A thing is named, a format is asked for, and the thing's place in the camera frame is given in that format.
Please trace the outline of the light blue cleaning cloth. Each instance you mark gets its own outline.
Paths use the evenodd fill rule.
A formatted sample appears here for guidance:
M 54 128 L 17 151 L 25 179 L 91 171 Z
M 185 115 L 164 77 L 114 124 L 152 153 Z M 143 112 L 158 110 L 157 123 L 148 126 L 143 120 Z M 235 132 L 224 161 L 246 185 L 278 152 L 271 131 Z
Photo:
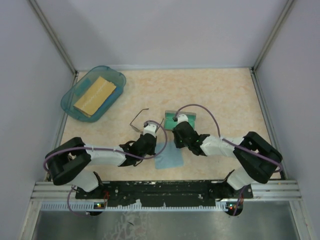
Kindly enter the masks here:
M 182 151 L 176 148 L 173 141 L 169 141 L 166 148 L 154 158 L 154 164 L 157 170 L 182 167 L 184 165 Z

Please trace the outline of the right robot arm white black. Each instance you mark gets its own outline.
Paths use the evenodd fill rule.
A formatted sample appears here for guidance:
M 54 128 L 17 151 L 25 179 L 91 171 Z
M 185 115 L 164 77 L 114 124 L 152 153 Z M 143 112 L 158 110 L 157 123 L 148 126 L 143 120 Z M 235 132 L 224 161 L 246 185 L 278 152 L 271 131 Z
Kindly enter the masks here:
M 227 139 L 198 134 L 187 121 L 183 121 L 172 132 L 178 149 L 186 147 L 196 156 L 235 158 L 240 163 L 239 168 L 213 187 L 215 199 L 235 198 L 253 182 L 266 184 L 275 172 L 283 170 L 280 152 L 254 131 L 244 137 Z

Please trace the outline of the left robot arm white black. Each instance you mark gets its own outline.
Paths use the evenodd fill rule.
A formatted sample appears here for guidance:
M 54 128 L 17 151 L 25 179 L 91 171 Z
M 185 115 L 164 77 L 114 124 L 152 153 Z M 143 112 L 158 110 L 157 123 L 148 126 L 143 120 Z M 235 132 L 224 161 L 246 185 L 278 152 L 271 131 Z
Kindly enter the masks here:
M 114 148 L 85 145 L 81 137 L 74 137 L 45 156 L 44 167 L 56 186 L 72 184 L 91 197 L 103 195 L 104 186 L 98 174 L 86 170 L 90 165 L 116 167 L 136 166 L 147 155 L 154 156 L 157 144 L 155 134 L 141 134 Z

